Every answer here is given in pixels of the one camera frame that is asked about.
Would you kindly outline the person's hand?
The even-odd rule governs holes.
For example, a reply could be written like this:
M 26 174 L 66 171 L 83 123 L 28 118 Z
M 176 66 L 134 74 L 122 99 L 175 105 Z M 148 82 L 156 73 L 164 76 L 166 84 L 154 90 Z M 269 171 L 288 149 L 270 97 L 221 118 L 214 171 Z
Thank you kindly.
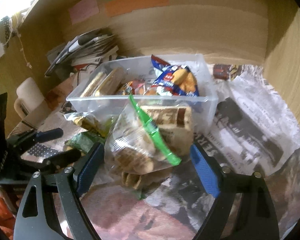
M 5 206 L 13 215 L 13 217 L 16 218 L 18 212 L 18 206 L 14 201 L 14 198 L 11 198 L 11 196 L 7 193 L 7 191 L 2 187 L 0 187 L 0 198 L 4 201 Z

